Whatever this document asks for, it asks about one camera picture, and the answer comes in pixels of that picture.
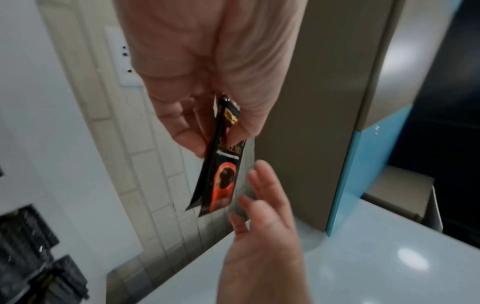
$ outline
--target coffee cup image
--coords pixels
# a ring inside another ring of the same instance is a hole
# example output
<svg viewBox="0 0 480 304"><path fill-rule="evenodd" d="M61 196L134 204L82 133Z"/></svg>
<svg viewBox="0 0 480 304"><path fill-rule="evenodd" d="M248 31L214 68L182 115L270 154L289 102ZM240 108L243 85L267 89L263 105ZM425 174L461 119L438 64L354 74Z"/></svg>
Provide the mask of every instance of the coffee cup image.
<svg viewBox="0 0 480 304"><path fill-rule="evenodd" d="M237 168L232 163L223 163L215 173L210 212L230 204L235 187Z"/></svg>

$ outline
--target black packet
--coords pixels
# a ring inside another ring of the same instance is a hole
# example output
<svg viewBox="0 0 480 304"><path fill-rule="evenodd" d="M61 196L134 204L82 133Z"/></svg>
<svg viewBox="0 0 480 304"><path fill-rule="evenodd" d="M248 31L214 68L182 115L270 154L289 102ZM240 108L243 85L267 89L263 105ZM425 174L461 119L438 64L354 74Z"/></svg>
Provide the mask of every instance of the black packet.
<svg viewBox="0 0 480 304"><path fill-rule="evenodd" d="M240 110L226 95L220 96L217 108L215 131L187 207L190 210L201 206L199 217L225 208L232 202L245 147L245 140L233 147L226 145L226 134L240 118Z"/></svg>

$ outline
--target blue panel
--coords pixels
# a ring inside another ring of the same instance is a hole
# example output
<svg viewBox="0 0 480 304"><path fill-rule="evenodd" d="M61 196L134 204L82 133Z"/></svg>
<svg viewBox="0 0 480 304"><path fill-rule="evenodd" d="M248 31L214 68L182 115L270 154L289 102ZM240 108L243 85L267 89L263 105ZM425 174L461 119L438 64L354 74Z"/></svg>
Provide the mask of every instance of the blue panel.
<svg viewBox="0 0 480 304"><path fill-rule="evenodd" d="M359 198L384 169L411 109L405 107L361 132L354 132L330 211L328 235L356 208Z"/></svg>

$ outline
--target white countertop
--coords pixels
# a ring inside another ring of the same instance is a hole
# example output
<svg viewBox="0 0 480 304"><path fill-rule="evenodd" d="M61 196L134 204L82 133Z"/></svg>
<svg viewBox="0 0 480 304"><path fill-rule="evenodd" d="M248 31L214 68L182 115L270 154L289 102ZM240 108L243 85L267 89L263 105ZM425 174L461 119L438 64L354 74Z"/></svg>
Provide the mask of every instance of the white countertop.
<svg viewBox="0 0 480 304"><path fill-rule="evenodd" d="M474 303L480 250L361 201L332 235L297 221L316 303ZM215 303L224 238L141 304Z"/></svg>

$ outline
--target black and red packaging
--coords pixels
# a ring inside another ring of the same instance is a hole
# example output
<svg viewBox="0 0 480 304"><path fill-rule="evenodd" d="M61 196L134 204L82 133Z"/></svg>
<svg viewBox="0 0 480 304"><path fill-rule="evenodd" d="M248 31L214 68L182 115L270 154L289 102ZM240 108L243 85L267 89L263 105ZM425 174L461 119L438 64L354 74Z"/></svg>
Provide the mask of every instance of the black and red packaging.
<svg viewBox="0 0 480 304"><path fill-rule="evenodd" d="M226 145L226 134L240 118L240 110L226 96L217 103L215 132L201 167L200 177L187 210L201 206L199 217L225 208L232 202L245 140Z"/></svg>

